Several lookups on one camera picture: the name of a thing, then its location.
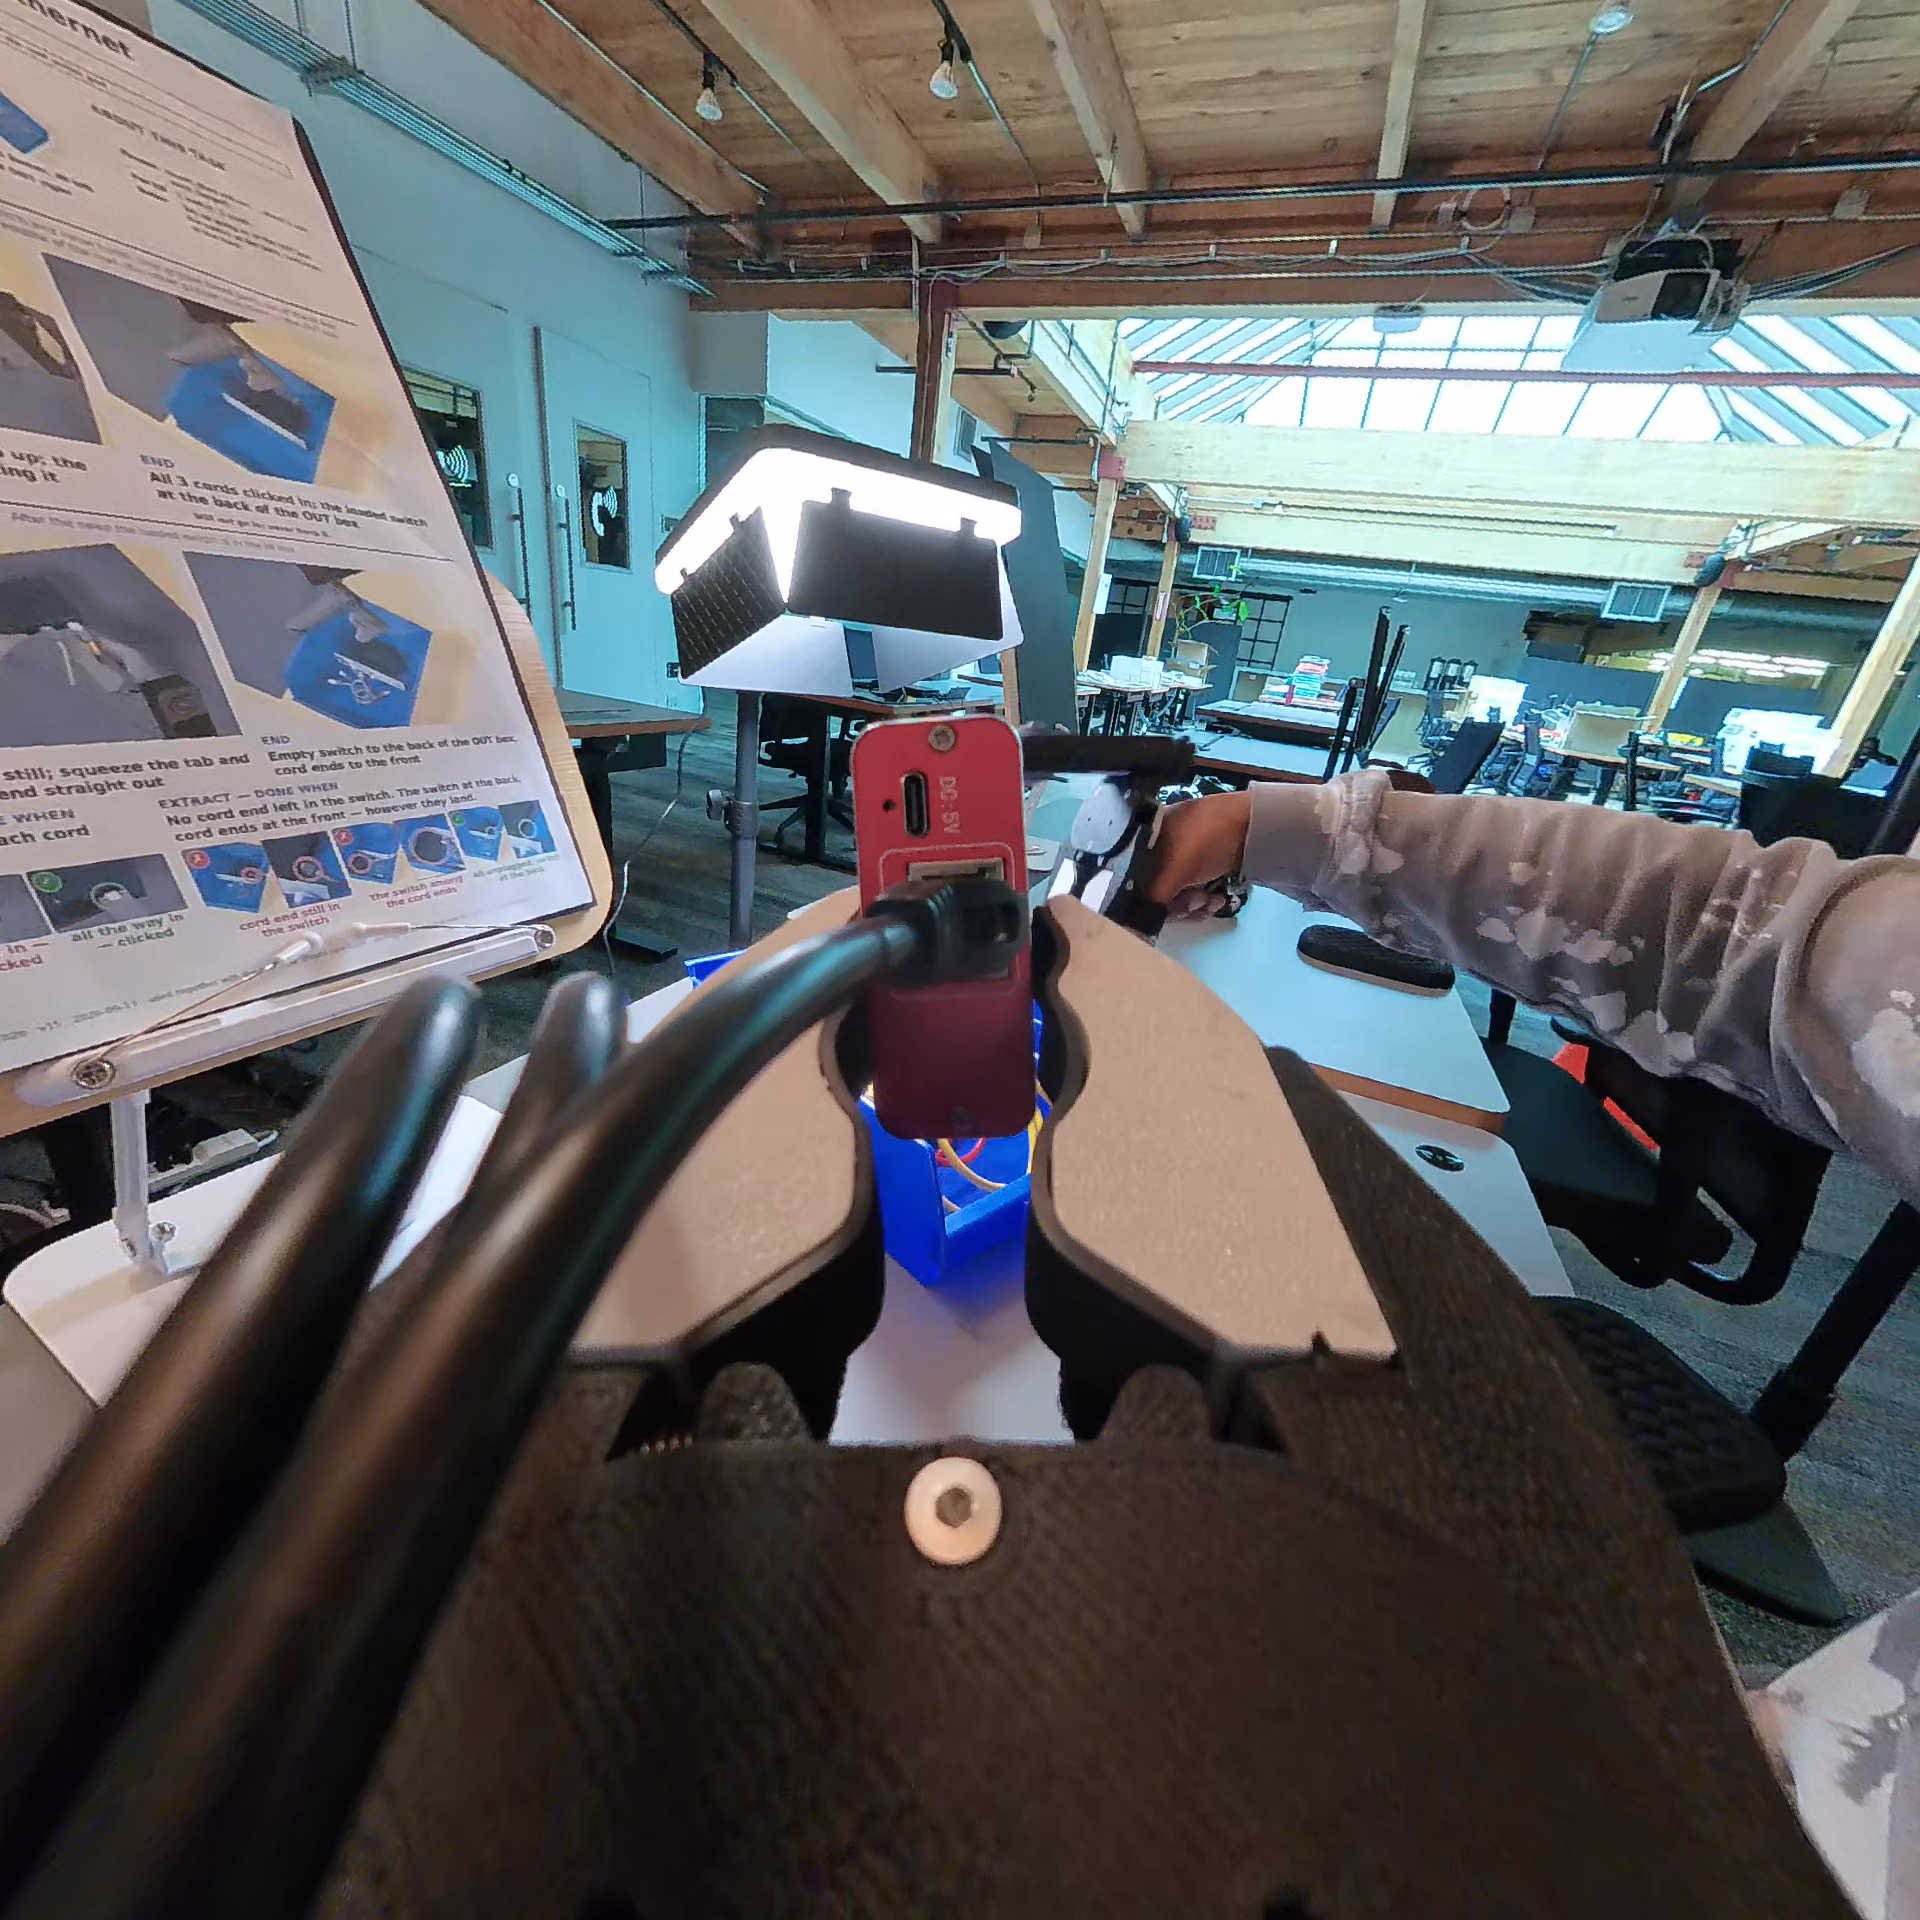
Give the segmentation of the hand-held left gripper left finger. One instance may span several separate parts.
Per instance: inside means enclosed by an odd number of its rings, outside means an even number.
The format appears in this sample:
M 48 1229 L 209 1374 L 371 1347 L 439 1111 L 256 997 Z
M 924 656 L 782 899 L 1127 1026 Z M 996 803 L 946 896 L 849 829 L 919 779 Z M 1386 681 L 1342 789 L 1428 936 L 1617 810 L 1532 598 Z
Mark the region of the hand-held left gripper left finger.
M 578 1365 L 706 1359 L 846 1368 L 874 1334 L 886 1251 L 846 1009 L 731 1096 L 660 1189 L 574 1334 Z

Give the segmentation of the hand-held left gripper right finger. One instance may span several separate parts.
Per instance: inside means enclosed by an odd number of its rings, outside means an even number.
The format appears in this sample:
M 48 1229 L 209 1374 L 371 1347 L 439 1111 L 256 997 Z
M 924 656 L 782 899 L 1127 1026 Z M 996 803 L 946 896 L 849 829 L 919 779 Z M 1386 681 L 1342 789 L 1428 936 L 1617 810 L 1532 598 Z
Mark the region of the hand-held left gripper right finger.
M 1398 1357 L 1255 1029 L 1072 896 L 1047 899 L 1041 922 L 1063 1031 L 1032 1194 L 1047 1240 L 1231 1366 Z

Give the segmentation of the blue plastic bin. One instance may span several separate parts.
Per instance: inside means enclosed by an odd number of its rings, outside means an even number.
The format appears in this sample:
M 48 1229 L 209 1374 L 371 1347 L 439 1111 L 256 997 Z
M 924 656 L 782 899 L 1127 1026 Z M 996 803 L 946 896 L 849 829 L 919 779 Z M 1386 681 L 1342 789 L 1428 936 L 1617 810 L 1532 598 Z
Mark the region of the blue plastic bin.
M 831 1078 L 836 1019 L 787 1045 L 723 1111 L 648 1216 L 648 1251 L 719 1232 L 700 1275 L 731 1278 L 744 1257 L 844 1247 L 857 1198 L 878 1207 L 886 1251 L 926 1286 L 1025 1232 L 1030 1169 L 1047 1102 L 1009 1136 L 890 1136 L 871 1098 Z

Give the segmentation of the red ethernet switch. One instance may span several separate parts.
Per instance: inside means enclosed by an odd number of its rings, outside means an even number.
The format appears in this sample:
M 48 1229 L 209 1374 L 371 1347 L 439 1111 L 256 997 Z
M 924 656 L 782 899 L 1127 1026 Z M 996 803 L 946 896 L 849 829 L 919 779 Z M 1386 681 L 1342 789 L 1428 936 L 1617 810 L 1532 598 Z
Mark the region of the red ethernet switch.
M 1035 1115 L 1025 758 L 987 711 L 868 727 L 850 753 L 867 919 L 915 951 L 868 989 L 874 1102 L 895 1136 L 1012 1136 Z

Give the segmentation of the person's right forearm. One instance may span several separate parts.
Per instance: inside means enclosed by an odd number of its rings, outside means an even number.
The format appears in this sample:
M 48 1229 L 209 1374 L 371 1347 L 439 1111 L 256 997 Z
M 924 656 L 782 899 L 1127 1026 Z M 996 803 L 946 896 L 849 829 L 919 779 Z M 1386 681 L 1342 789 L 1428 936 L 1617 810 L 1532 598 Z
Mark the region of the person's right forearm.
M 1380 771 L 1270 784 L 1241 873 L 1740 1096 L 1919 1199 L 1919 862 Z

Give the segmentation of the person's right hand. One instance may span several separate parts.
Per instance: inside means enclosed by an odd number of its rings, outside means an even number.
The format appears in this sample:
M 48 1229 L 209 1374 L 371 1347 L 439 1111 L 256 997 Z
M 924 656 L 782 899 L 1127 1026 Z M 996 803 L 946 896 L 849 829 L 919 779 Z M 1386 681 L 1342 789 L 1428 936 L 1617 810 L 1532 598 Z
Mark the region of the person's right hand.
M 1240 913 L 1255 886 L 1244 869 L 1252 794 L 1249 785 L 1161 809 L 1142 891 L 1169 920 Z

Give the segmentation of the studio light panel on stand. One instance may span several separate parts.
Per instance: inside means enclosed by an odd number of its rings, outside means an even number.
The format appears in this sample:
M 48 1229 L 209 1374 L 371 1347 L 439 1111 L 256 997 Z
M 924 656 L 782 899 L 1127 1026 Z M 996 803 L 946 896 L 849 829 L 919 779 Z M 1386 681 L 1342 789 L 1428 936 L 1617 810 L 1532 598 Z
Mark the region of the studio light panel on stand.
M 762 709 L 855 695 L 852 633 L 878 689 L 1018 649 L 1002 549 L 1018 491 L 796 424 L 742 439 L 657 550 L 680 673 L 736 697 L 734 784 L 710 800 L 731 840 L 729 939 L 753 939 Z

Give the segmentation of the black office chair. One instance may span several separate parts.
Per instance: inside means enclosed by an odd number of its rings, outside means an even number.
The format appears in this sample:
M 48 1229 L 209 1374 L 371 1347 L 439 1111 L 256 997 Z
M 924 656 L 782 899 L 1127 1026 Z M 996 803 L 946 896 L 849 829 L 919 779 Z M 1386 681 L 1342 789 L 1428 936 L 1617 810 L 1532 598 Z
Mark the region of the black office chair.
M 1512 1040 L 1492 991 L 1483 1040 L 1507 1093 L 1505 1138 L 1546 1221 L 1624 1285 L 1676 1285 L 1729 1307 L 1776 1301 L 1802 1254 L 1834 1153 L 1697 1078 L 1659 1078 L 1574 1023 L 1570 1073 Z

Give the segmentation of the brown office desk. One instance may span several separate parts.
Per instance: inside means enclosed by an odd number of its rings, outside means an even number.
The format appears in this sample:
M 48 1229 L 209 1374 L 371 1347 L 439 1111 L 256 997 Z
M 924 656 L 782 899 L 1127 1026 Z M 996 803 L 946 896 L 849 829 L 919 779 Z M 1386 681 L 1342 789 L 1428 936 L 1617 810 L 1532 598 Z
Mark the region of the brown office desk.
M 630 882 L 624 882 L 624 869 L 619 869 L 616 856 L 612 771 L 666 768 L 668 745 L 710 730 L 711 722 L 694 711 L 630 704 L 568 688 L 560 689 L 560 718 L 574 750 L 594 824 L 616 869 L 616 903 L 603 922 L 603 945 L 608 952 L 619 951 L 644 965 L 675 960 L 680 957 L 680 949 L 652 945 L 619 926 Z

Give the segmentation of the ceiling projector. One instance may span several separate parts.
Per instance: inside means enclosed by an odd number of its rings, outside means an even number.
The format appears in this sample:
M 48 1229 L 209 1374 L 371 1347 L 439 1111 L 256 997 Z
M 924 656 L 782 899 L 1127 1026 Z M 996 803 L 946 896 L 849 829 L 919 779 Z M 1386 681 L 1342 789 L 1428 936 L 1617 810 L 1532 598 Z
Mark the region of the ceiling projector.
M 1746 293 L 1744 242 L 1731 233 L 1683 231 L 1624 246 L 1560 369 L 1617 377 L 1705 368 L 1737 326 Z

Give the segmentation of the person's camouflage hoodie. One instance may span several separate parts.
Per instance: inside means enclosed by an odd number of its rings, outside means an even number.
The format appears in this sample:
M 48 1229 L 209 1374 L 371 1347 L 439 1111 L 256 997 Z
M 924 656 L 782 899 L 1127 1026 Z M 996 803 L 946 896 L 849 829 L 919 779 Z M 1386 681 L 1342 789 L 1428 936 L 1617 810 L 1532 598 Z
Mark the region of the person's camouflage hoodie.
M 1748 1693 L 1790 1799 L 1868 1917 L 1919 1914 L 1919 1595 Z

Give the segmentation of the instruction sheet on stand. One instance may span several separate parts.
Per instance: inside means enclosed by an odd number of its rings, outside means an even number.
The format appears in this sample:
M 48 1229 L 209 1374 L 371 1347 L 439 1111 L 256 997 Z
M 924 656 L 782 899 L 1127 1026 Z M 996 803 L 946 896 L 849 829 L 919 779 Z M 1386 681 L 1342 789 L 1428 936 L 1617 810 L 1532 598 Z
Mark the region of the instruction sheet on stand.
M 254 1173 L 144 1198 L 150 1093 L 590 941 L 608 855 L 294 114 L 6 2 L 6 1133 L 107 1221 L 6 1301 L 103 1403 Z

